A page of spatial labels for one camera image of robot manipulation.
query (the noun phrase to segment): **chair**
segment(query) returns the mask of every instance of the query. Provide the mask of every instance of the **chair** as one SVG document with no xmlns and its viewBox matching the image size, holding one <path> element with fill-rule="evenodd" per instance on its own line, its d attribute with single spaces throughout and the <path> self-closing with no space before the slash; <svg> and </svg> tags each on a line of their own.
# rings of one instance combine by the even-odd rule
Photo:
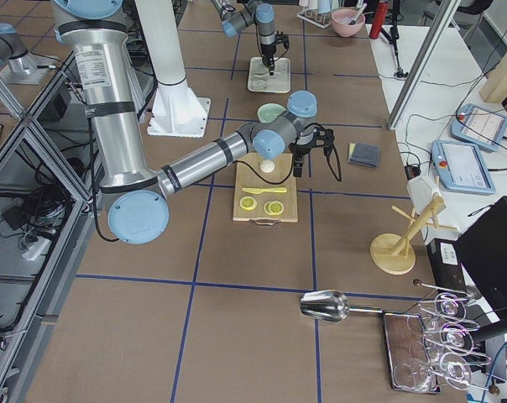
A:
<svg viewBox="0 0 507 403">
<path fill-rule="evenodd" d="M 427 19 L 433 20 L 438 13 L 440 8 L 441 0 L 434 0 L 427 4 L 423 10 L 423 15 L 418 22 L 418 25 L 426 25 Z M 483 12 L 490 7 L 493 0 L 473 0 L 469 5 L 457 8 L 453 19 L 461 29 L 466 29 L 466 33 L 463 35 L 464 41 L 467 43 L 471 38 L 481 19 L 483 18 Z"/>
</svg>

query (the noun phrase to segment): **white table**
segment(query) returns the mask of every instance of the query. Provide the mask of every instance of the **white table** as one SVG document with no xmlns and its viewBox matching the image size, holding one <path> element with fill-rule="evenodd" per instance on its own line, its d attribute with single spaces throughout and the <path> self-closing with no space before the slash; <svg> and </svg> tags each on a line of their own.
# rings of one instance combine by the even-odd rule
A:
<svg viewBox="0 0 507 403">
<path fill-rule="evenodd" d="M 405 71 L 411 68 L 418 50 L 423 43 L 423 39 L 426 37 L 427 30 L 427 27 L 399 26 L 400 40 L 398 45 L 400 49 L 400 63 Z M 391 78 L 394 76 L 396 66 L 393 48 L 388 45 L 387 40 L 382 35 L 376 40 L 370 40 L 370 42 L 373 48 L 375 62 L 382 78 L 384 97 L 388 104 L 388 109 L 391 111 L 403 87 L 403 81 Z M 466 44 L 464 44 L 460 34 L 455 29 L 447 29 L 429 60 L 425 74 L 421 80 L 445 84 L 458 84 L 471 81 L 479 77 L 480 74 L 481 69 L 472 57 Z M 479 84 L 476 85 L 466 101 L 464 101 L 464 104 L 471 102 L 482 105 L 489 110 L 496 111 L 501 109 L 502 106 L 500 104 L 486 103 L 481 100 L 479 89 L 485 82 L 486 79 L 483 78 Z M 428 118 L 453 115 L 459 103 L 467 95 L 471 85 L 472 84 L 465 84 L 462 86 L 447 87 L 424 82 L 420 83 L 414 96 L 410 100 L 409 106 L 401 119 L 401 123 L 395 130 L 397 140 L 405 142 L 406 124 L 409 120 L 409 116 L 413 113 Z M 451 122 L 450 118 L 430 122 L 423 118 L 413 117 L 408 126 L 408 141 L 424 149 L 431 149 L 432 140 L 451 139 L 450 129 L 447 125 L 448 122 Z M 507 147 L 507 141 L 503 141 L 502 145 Z M 408 151 L 408 149 L 405 145 L 400 144 L 400 151 Z M 414 147 L 410 147 L 410 151 L 417 154 L 421 162 L 429 160 L 429 155 L 425 151 Z M 401 157 L 405 163 L 406 154 L 402 154 Z M 504 149 L 500 148 L 493 153 L 483 153 L 483 157 L 489 168 L 507 167 L 507 151 Z M 415 163 L 416 159 L 411 156 L 410 162 Z M 423 165 L 421 168 L 422 175 L 429 175 L 431 178 L 435 175 L 433 167 L 428 170 L 427 165 Z M 470 212 L 494 203 L 503 195 L 507 195 L 507 171 L 493 172 L 491 176 L 496 186 L 496 193 L 491 196 L 469 195 L 447 191 L 441 185 L 440 189 L 446 201 L 447 209 L 439 215 L 439 222 L 444 225 L 457 227 L 459 231 L 429 231 L 427 242 L 431 240 L 432 237 L 457 239 L 458 235 L 463 233 L 479 217 L 479 214 L 468 217 Z M 467 284 L 472 284 L 473 281 L 468 276 L 468 273 L 465 273 L 465 275 L 467 276 Z M 484 311 L 491 311 L 489 304 L 483 301 L 483 298 L 479 301 L 479 305 Z M 498 320 L 495 314 L 489 315 L 489 318 L 493 321 Z M 473 382 L 476 385 L 483 385 L 485 380 L 486 377 L 484 375 L 474 373 Z M 494 397 L 487 394 L 486 401 L 500 402 L 501 399 L 507 398 L 507 383 L 499 387 L 501 390 L 500 396 Z M 481 392 L 479 390 L 470 390 L 470 393 L 473 394 L 474 398 L 480 400 Z"/>
</svg>

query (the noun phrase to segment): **red cylinder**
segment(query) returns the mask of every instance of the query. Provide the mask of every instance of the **red cylinder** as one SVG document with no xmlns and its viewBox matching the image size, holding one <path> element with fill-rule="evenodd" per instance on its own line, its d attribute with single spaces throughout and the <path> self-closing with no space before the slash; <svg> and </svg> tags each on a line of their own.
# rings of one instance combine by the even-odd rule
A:
<svg viewBox="0 0 507 403">
<path fill-rule="evenodd" d="M 382 24 L 384 23 L 386 14 L 388 13 L 388 5 L 389 4 L 386 0 L 380 0 L 377 10 L 374 12 L 374 21 L 371 26 L 371 30 L 369 31 L 369 38 L 377 39 L 379 37 Z"/>
</svg>

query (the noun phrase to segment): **yellow knife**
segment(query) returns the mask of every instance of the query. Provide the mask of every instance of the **yellow knife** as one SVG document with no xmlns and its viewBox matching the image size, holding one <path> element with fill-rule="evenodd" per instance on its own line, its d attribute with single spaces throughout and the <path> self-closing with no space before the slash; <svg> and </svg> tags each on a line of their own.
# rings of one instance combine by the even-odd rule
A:
<svg viewBox="0 0 507 403">
<path fill-rule="evenodd" d="M 287 193 L 286 187 L 243 187 L 243 191 L 251 193 L 253 195 L 259 195 L 264 192 L 271 193 Z"/>
</svg>

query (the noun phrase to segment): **pink bowl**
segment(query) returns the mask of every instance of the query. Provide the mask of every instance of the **pink bowl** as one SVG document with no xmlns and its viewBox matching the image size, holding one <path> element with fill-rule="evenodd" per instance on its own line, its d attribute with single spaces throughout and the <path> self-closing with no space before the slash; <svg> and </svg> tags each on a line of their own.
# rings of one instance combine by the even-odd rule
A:
<svg viewBox="0 0 507 403">
<path fill-rule="evenodd" d="M 356 21 L 354 25 L 345 24 L 343 22 L 350 19 L 354 14 L 356 14 L 356 10 L 351 8 L 339 8 L 332 12 L 332 27 L 334 31 L 336 31 L 336 34 L 343 38 L 347 38 L 348 36 L 357 34 L 358 31 L 362 29 L 363 24 L 365 24 L 365 17 L 363 14 L 358 17 L 358 21 Z"/>
</svg>

